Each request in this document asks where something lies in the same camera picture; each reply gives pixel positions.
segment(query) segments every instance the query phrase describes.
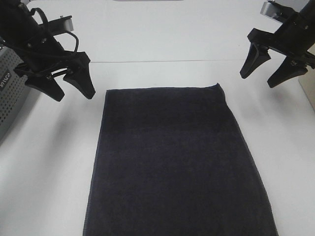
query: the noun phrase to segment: fabric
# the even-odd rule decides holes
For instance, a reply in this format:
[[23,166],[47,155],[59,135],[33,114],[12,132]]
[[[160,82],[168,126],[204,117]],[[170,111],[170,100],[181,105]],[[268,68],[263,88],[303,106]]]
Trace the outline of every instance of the fabric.
[[223,90],[106,94],[84,236],[277,236]]

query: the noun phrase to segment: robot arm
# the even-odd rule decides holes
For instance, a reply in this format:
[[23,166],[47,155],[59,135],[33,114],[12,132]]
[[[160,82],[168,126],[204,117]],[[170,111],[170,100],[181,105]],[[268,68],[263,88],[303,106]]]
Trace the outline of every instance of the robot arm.
[[[35,12],[39,13],[43,24],[34,20]],[[90,59],[85,52],[77,52],[78,38],[66,24],[70,19],[68,16],[49,22],[40,8],[29,11],[20,0],[0,0],[0,44],[13,49],[24,62],[14,69],[15,73],[20,77],[27,75],[26,86],[57,101],[64,96],[54,79],[60,75],[65,75],[63,80],[86,98],[91,99],[95,94],[89,73]],[[74,52],[65,51],[54,38],[62,33],[76,39]]]
[[282,23],[275,33],[253,29],[248,35],[250,51],[241,70],[242,78],[247,78],[255,69],[270,58],[268,50],[286,55],[279,69],[270,77],[271,88],[296,76],[308,72],[307,65],[315,69],[315,56],[308,52],[315,44],[315,0],[296,12],[274,1],[264,4],[262,14]]

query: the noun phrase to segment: black cable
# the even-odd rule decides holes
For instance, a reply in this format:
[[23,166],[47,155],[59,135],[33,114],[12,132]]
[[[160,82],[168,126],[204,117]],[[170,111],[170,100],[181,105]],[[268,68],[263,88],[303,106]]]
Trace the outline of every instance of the black cable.
[[35,14],[35,12],[38,12],[38,14],[39,14],[39,16],[43,22],[45,30],[49,31],[48,19],[47,19],[45,13],[43,12],[43,10],[40,9],[39,7],[32,8],[30,11],[30,16],[33,16]]
[[67,33],[67,34],[70,34],[72,37],[75,38],[75,48],[74,48],[74,53],[76,53],[78,51],[78,48],[79,48],[79,38],[72,32],[70,31],[64,31],[64,33]]
[[50,54],[36,53],[36,52],[33,52],[33,51],[25,50],[23,48],[19,48],[19,47],[13,46],[11,44],[8,44],[8,43],[4,42],[1,39],[0,39],[0,44],[4,45],[5,47],[13,49],[14,51],[25,53],[25,54],[28,54],[28,55],[31,55],[31,56],[34,56],[34,57],[37,57],[37,58],[68,60],[68,59],[73,59],[73,58],[76,57],[76,53],[75,52],[72,53],[69,56],[55,56],[55,55],[50,55]]
[[[49,22],[47,20],[47,17],[45,15],[45,13],[42,11],[42,9],[40,9],[40,8],[32,8],[32,10],[30,11],[30,15],[33,16],[36,11],[39,13],[39,16],[41,17],[41,19],[43,21],[44,28],[47,31],[49,31]],[[68,56],[55,56],[55,55],[49,55],[49,54],[36,53],[36,52],[33,52],[33,51],[25,50],[23,48],[16,47],[14,45],[8,44],[8,43],[4,42],[1,39],[0,39],[0,44],[6,46],[8,48],[13,49],[14,51],[25,53],[25,54],[31,55],[33,57],[38,57],[38,58],[43,58],[43,59],[59,59],[59,60],[73,59],[73,58],[75,58],[77,56],[76,53],[77,53],[78,48],[79,48],[79,38],[75,34],[69,32],[69,31],[65,30],[64,33],[70,34],[72,37],[75,38],[75,49],[74,49],[74,52],[71,55],[68,55]]]

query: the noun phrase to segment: folded cloth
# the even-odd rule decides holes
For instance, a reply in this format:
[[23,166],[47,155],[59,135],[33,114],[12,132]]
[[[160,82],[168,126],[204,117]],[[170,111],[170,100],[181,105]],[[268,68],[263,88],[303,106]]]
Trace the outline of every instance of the folded cloth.
[[84,236],[277,236],[219,84],[109,90]]

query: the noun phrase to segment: perforated metal panel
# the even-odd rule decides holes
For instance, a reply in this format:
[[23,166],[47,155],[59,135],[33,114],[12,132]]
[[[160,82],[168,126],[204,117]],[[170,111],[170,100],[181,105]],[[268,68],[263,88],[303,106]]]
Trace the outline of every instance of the perforated metal panel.
[[7,47],[0,48],[0,139],[5,134],[30,89],[24,86],[27,77],[19,78],[13,69],[22,60]]

